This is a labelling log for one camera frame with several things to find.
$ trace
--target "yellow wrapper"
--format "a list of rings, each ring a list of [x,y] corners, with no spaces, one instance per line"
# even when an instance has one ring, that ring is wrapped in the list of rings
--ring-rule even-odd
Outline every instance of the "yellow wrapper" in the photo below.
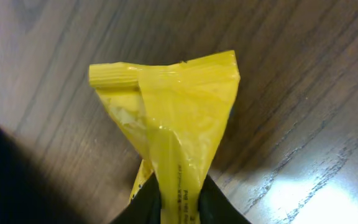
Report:
[[[131,197],[154,171],[161,223],[200,223],[198,196],[239,80],[234,51],[167,66],[90,66],[90,85],[144,159]]]

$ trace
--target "plastic wrapper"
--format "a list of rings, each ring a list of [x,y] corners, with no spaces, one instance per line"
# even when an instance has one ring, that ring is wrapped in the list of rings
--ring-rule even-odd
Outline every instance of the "plastic wrapper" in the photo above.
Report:
[[[234,51],[174,65],[91,65],[89,83],[158,180],[161,223],[199,223],[198,197],[239,83]]]

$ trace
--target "black object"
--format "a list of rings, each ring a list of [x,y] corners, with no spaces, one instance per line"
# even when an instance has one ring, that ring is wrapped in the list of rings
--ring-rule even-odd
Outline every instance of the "black object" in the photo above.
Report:
[[[250,224],[227,200],[207,175],[198,200],[201,224]],[[153,174],[131,204],[111,224],[160,224],[161,199]]]

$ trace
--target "wood grain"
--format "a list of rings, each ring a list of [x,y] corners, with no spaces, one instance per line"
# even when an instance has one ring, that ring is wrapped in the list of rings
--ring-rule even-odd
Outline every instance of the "wood grain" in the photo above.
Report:
[[[140,158],[89,64],[229,49],[242,80],[210,170],[223,192],[254,223],[358,220],[358,1],[0,0],[0,127],[46,194],[107,223]]]

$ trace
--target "table top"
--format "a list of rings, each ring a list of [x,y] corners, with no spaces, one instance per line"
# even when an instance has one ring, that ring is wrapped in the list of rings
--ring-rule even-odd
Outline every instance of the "table top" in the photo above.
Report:
[[[253,223],[358,223],[358,1],[0,0],[0,128],[85,222],[127,204],[140,157],[92,63],[235,50],[241,82],[210,175]]]

